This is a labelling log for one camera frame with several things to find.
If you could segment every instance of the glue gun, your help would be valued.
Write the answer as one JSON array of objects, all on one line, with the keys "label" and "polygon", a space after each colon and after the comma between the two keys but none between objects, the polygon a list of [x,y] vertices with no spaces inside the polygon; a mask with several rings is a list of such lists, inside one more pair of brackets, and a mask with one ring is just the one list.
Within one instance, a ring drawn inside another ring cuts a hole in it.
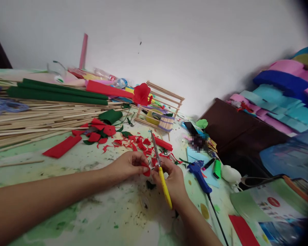
[{"label": "glue gun", "polygon": [[189,169],[190,173],[193,173],[198,181],[198,183],[200,184],[202,190],[209,194],[212,192],[212,189],[209,187],[209,185],[205,182],[204,177],[202,175],[201,172],[201,166],[199,165],[199,163],[193,162],[192,164],[188,165],[187,167]]}]

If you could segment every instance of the table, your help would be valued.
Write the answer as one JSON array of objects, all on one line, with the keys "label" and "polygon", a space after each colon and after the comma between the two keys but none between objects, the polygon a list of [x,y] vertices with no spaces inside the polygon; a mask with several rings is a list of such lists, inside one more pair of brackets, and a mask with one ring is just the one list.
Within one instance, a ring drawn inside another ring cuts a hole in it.
[{"label": "table", "polygon": [[[170,132],[173,154],[176,158],[187,160],[187,143],[182,141],[182,136],[187,132],[180,126],[182,120],[176,122]],[[150,137],[151,127],[138,122],[133,124],[134,127],[124,124],[124,130],[133,135],[138,135],[139,132],[145,138]],[[44,162],[0,168],[0,187],[100,169],[127,151],[124,147],[108,148],[103,154],[103,146],[97,149],[96,145],[88,146],[81,141],[60,159],[41,155],[70,135],[71,133],[66,133],[1,152],[0,163],[35,160]],[[112,139],[109,138],[107,144],[111,145],[115,139],[122,139],[120,133],[114,135]],[[163,135],[163,139],[168,141],[168,136]],[[206,194],[202,192],[192,174],[186,172],[183,165],[179,166],[183,170],[190,199],[225,245]],[[10,245],[185,245],[182,220],[180,217],[176,218],[175,211],[169,210],[162,192],[157,188],[147,189],[146,180],[153,183],[151,177],[137,175],[108,191],[84,199],[42,222]],[[238,214],[229,199],[232,189],[223,179],[219,182],[219,189],[212,187],[211,198],[228,243],[232,246],[232,225],[228,215]],[[148,204],[147,208],[143,206],[142,201]],[[261,246],[270,245],[258,223],[249,223],[249,226]],[[234,233],[234,245],[241,245],[236,233]]]}]

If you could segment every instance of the light blue paper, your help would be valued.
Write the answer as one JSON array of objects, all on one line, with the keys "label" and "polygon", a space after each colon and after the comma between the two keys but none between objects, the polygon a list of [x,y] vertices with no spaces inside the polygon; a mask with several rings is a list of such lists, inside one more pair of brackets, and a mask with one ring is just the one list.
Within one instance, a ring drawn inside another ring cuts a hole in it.
[{"label": "light blue paper", "polygon": [[[205,156],[199,152],[196,152],[189,146],[187,147],[187,158],[188,158],[188,162],[191,162],[191,163],[195,161],[204,161],[204,164],[207,164],[211,160],[210,157]],[[220,184],[218,182],[218,179],[215,176],[213,176],[213,167],[214,167],[214,164],[212,163],[205,171],[203,171],[203,174],[207,177],[207,178],[204,178],[204,180],[205,182],[207,182],[207,184],[219,188]]]}]

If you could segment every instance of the left hand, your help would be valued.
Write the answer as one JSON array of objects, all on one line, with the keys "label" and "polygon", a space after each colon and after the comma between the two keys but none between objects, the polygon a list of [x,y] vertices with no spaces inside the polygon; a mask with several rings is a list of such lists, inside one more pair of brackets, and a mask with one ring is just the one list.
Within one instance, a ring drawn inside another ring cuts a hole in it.
[{"label": "left hand", "polygon": [[128,151],[109,164],[106,168],[109,173],[113,173],[121,182],[132,175],[143,174],[148,171],[148,167],[141,166],[142,162],[148,165],[148,160],[142,152]]}]

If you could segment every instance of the white wall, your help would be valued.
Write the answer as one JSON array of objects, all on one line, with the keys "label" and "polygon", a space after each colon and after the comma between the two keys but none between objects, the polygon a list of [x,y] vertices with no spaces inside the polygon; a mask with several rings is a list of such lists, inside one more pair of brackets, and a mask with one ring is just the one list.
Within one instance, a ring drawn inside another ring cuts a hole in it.
[{"label": "white wall", "polygon": [[259,67],[308,45],[297,8],[291,0],[0,0],[0,42],[14,68],[78,66],[86,32],[87,69],[150,80],[200,117]]}]

